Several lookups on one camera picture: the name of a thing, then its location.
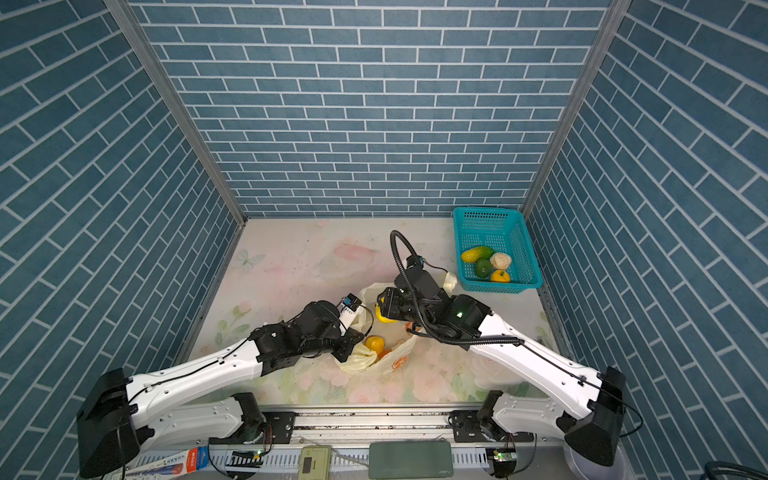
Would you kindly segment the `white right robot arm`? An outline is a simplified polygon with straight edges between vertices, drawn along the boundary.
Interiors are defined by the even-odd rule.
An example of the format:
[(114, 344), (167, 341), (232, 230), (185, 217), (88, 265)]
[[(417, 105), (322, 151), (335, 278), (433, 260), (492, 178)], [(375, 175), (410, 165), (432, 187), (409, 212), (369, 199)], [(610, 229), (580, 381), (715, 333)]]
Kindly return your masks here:
[(405, 273), (376, 297), (379, 319), (411, 322), (442, 344), (492, 360), (548, 397), (527, 407), (505, 393), (491, 393), (481, 410), (486, 431), (559, 438), (580, 458), (611, 467), (629, 408), (626, 376), (614, 367), (599, 372), (527, 337), (496, 311), (466, 295), (450, 295), (425, 271)]

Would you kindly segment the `green lime toy fruit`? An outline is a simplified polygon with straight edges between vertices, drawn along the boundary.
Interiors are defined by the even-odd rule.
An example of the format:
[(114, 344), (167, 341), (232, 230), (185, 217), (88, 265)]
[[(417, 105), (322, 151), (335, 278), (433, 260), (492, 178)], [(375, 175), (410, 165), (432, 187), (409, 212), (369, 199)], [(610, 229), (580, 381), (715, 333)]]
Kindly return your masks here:
[(481, 258), (474, 263), (474, 275), (479, 279), (489, 278), (494, 270), (489, 259)]

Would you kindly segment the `yellow printed plastic bag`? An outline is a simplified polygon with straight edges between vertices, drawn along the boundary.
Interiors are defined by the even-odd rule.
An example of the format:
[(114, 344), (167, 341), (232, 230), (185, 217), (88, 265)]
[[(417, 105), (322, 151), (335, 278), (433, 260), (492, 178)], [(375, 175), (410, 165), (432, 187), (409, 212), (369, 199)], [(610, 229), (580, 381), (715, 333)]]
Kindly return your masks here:
[[(357, 294), (362, 301), (361, 306), (354, 311), (350, 311), (347, 307), (342, 309), (340, 319), (348, 328), (347, 333), (362, 335), (362, 340), (354, 346), (347, 360), (336, 361), (345, 374), (350, 376), (387, 375), (407, 363), (419, 337), (406, 331), (406, 322), (386, 322), (379, 320), (376, 316), (377, 296), (391, 286), (393, 283), (370, 284)], [(381, 353), (365, 345), (365, 340), (371, 336), (382, 339)]]

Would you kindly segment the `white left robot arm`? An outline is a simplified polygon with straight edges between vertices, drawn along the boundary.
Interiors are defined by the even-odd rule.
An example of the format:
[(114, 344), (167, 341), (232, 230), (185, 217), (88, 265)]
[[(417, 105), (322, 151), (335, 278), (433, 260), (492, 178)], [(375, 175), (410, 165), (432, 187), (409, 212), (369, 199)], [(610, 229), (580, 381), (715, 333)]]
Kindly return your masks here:
[(330, 354), (344, 362), (365, 335), (353, 328), (368, 309), (349, 295), (307, 304), (288, 321), (254, 329), (232, 346), (165, 370), (127, 376), (116, 368), (94, 383), (76, 414), (79, 474), (122, 469), (160, 437), (153, 422), (216, 390)]

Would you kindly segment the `beige toy fruit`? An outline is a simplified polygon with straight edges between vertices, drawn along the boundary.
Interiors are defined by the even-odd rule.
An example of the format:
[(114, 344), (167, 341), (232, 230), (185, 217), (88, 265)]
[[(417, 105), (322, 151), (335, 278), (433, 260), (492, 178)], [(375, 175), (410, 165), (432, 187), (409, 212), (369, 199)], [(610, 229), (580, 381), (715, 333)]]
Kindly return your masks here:
[(496, 252), (489, 259), (491, 265), (496, 270), (506, 271), (512, 264), (512, 258), (505, 253)]

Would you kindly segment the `yellow lemon toy fruit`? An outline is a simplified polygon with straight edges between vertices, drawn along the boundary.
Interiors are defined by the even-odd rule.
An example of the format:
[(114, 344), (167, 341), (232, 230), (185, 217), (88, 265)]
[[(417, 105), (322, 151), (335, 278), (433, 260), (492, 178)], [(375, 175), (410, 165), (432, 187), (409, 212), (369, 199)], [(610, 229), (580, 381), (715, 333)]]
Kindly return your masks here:
[(386, 342), (380, 336), (371, 335), (365, 339), (364, 345), (366, 348), (379, 355), (385, 350)]

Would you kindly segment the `small orange toy fruit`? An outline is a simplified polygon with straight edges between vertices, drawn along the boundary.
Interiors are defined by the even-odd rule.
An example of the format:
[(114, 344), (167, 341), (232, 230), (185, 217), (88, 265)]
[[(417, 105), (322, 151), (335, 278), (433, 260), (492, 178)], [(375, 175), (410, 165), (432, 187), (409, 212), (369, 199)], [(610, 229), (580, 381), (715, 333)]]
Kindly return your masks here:
[(495, 283), (510, 283), (511, 277), (506, 270), (497, 269), (491, 274), (490, 280)]

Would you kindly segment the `yellow green mango toy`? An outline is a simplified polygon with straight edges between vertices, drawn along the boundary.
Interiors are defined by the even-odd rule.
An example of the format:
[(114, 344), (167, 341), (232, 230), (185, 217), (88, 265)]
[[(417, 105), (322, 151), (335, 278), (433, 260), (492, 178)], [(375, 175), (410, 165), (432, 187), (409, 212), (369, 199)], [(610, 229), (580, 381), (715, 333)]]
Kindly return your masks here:
[(479, 260), (489, 260), (495, 250), (488, 246), (477, 246), (461, 253), (460, 258), (465, 263), (475, 263)]

